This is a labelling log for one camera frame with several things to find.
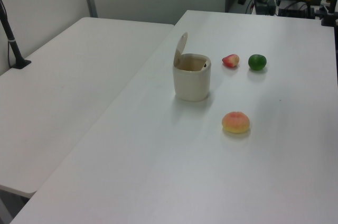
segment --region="white container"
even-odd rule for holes
[[[184,33],[177,44],[174,64],[174,87],[176,96],[185,101],[202,101],[210,87],[211,61],[199,54],[182,54],[188,34]]]

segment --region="cup lid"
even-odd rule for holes
[[[188,33],[185,32],[180,38],[179,43],[177,44],[177,47],[176,47],[175,57],[174,57],[175,67],[180,63],[181,56],[182,56],[187,39],[188,39]]]

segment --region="lime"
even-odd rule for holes
[[[266,58],[263,55],[254,54],[249,57],[249,67],[252,70],[259,71],[262,70],[266,65]]]

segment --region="floor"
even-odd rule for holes
[[[0,190],[0,224],[9,224],[27,202],[27,198]]]

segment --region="table surface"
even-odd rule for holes
[[[172,64],[211,59],[208,98],[175,97]],[[236,53],[239,66],[221,59]],[[252,54],[263,71],[248,67]],[[231,111],[250,131],[222,130]],[[187,11],[12,224],[337,223],[334,33],[320,21]]]
[[[30,197],[172,25],[83,18],[0,77],[0,189]]]

